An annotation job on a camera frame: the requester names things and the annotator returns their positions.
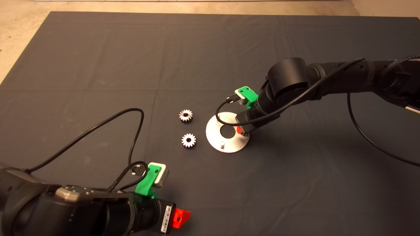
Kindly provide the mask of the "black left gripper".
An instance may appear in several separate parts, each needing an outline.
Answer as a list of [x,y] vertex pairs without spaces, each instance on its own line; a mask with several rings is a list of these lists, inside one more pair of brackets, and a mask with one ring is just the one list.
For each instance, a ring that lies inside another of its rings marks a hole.
[[134,219],[130,234],[151,231],[166,236],[173,228],[180,228],[191,216],[190,211],[176,208],[173,202],[144,195],[133,196],[132,211]]

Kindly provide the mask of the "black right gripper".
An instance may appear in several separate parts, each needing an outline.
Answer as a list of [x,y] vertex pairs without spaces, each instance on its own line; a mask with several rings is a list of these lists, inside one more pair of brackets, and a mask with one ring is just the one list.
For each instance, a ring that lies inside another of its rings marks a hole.
[[[237,114],[237,123],[248,122],[262,116],[263,116],[263,113],[259,112],[257,109],[248,109],[244,112]],[[242,125],[242,126],[237,127],[237,133],[248,134],[260,128],[261,126],[263,126],[263,122],[253,122],[247,125]]]

